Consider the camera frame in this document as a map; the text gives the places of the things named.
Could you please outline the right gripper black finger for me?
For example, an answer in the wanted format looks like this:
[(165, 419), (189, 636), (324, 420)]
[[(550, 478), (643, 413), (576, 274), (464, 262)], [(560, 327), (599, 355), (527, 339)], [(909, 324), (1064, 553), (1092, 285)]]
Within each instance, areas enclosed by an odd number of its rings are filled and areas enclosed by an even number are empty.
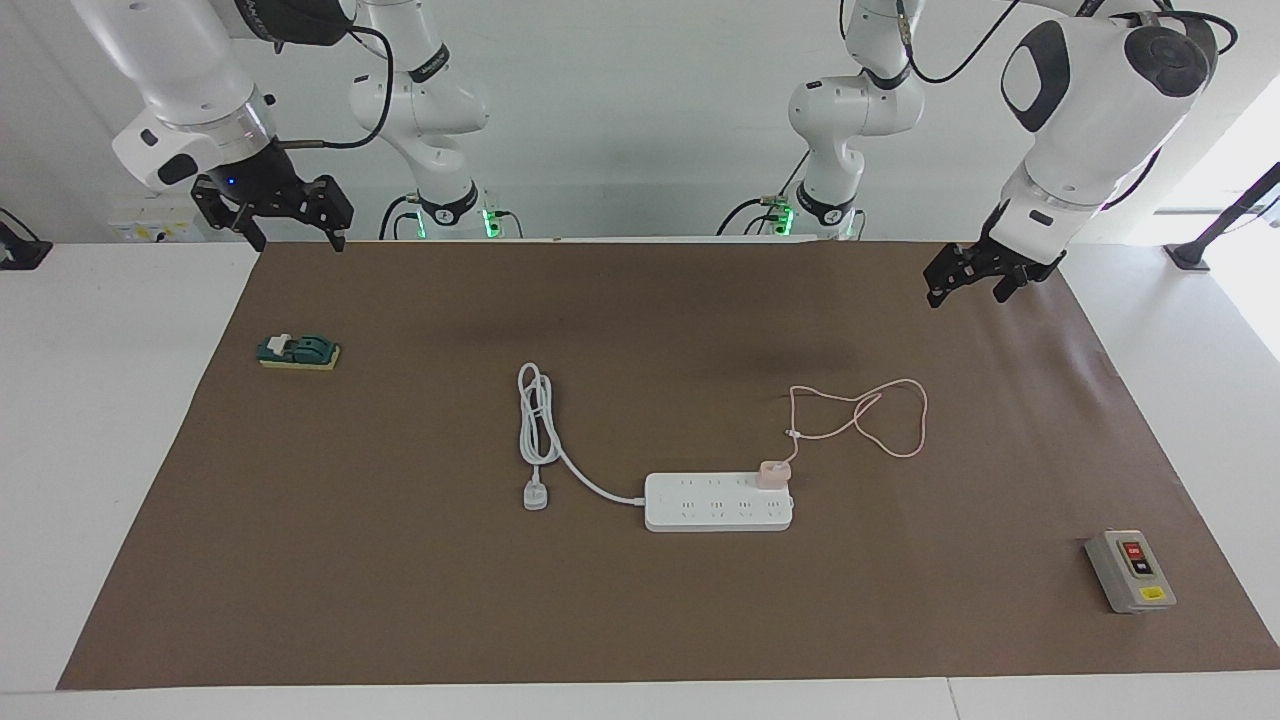
[(212, 181), (196, 181), (191, 188), (191, 199), (204, 219), (215, 231), (229, 231), (238, 234), (256, 252), (262, 252), (268, 246), (268, 238), (257, 224), (253, 204), (230, 208)]
[(301, 186), (303, 202), (300, 222), (320, 229), (335, 252), (346, 250), (347, 231), (352, 227), (355, 208), (333, 176), (320, 176)]

